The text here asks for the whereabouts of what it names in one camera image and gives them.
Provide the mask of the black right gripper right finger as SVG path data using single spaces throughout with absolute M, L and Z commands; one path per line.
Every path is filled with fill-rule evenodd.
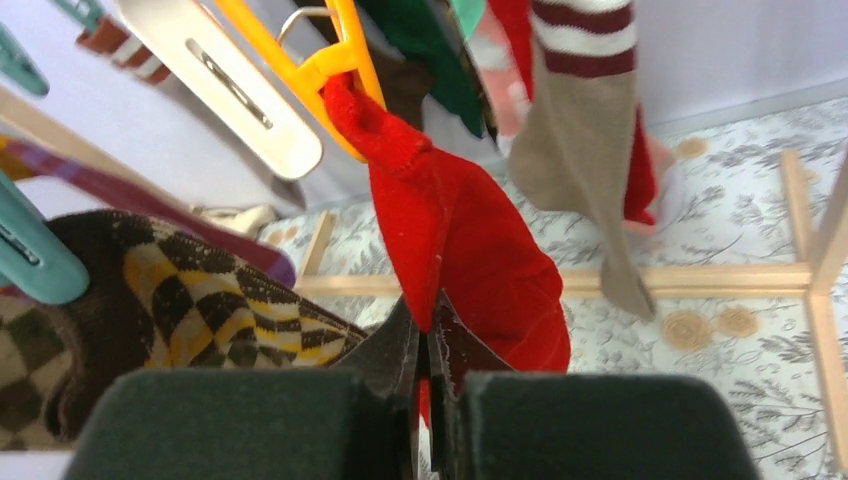
M 512 370 L 438 299 L 431 466 L 443 479 L 755 479 L 726 402 L 681 375 Z

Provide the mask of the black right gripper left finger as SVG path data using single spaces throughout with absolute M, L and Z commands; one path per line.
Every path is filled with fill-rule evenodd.
M 404 301 L 329 368 L 125 375 L 69 479 L 413 479 L 417 333 Z

